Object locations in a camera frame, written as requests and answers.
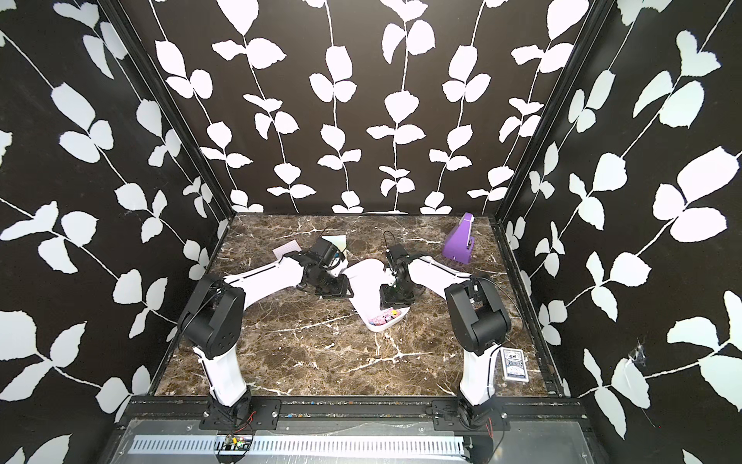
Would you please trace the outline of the white plastic storage box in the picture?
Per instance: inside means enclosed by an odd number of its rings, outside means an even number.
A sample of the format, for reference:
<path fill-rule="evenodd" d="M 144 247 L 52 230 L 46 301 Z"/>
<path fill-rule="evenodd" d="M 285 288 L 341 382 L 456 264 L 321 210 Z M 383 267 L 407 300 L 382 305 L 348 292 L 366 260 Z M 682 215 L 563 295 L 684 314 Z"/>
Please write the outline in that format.
<path fill-rule="evenodd" d="M 410 304 L 392 307 L 382 302 L 382 286 L 392 285 L 394 276 L 384 263 L 375 258 L 364 259 L 342 273 L 349 278 L 353 297 L 349 301 L 366 328 L 375 333 L 384 332 L 400 322 L 410 311 Z"/>

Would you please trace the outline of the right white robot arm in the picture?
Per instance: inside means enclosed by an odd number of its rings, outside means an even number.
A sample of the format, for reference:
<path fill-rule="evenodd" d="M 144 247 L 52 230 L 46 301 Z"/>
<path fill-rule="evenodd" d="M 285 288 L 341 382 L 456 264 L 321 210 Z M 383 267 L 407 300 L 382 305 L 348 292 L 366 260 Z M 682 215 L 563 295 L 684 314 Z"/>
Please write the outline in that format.
<path fill-rule="evenodd" d="M 495 357 L 512 324 L 496 284 L 483 274 L 449 268 L 432 256 L 409 254 L 402 245 L 386 249 L 392 284 L 381 286 L 383 309 L 403 309 L 415 303 L 424 287 L 446 300 L 454 336 L 465 352 L 461 396 L 472 406 L 495 395 Z"/>

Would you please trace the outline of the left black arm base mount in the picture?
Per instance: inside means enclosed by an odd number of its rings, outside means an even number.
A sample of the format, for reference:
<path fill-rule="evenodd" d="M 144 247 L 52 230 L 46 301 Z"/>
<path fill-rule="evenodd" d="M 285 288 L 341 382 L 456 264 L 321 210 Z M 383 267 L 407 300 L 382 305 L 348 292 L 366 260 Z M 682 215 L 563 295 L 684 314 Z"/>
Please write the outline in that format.
<path fill-rule="evenodd" d="M 209 397 L 199 428 L 224 433 L 275 430 L 280 408 L 281 401 L 270 397 L 243 398 L 234 406 L 224 406 Z"/>

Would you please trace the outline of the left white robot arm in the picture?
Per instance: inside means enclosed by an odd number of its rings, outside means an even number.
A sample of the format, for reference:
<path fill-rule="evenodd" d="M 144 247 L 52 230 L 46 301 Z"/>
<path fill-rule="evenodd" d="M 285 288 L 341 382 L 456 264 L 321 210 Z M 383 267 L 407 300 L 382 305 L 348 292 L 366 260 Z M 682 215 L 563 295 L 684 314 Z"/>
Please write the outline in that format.
<path fill-rule="evenodd" d="M 245 310 L 289 287 L 311 289 L 320 298 L 351 298 L 354 291 L 344 275 L 347 265 L 342 249 L 319 238 L 307 251 L 288 251 L 273 263 L 243 274 L 200 278 L 178 331 L 193 345 L 216 404 L 231 408 L 250 398 L 237 360 Z"/>

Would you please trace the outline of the white sticker sheet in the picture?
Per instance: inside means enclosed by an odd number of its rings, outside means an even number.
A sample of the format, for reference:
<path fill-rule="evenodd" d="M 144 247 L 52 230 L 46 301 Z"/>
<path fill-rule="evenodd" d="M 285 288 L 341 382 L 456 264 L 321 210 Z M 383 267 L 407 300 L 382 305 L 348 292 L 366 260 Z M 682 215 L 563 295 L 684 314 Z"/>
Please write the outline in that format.
<path fill-rule="evenodd" d="M 347 236 L 346 235 L 323 236 L 323 239 L 332 243 L 342 253 L 344 253 L 347 249 Z"/>

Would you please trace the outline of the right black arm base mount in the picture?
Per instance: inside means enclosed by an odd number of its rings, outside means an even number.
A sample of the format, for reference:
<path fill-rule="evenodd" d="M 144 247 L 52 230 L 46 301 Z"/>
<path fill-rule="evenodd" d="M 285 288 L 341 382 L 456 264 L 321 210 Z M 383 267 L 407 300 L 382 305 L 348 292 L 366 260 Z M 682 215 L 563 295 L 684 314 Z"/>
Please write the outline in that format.
<path fill-rule="evenodd" d="M 434 399 L 425 412 L 436 431 L 461 434 L 510 431 L 508 415 L 494 397 L 479 405 L 471 405 L 465 398 Z"/>

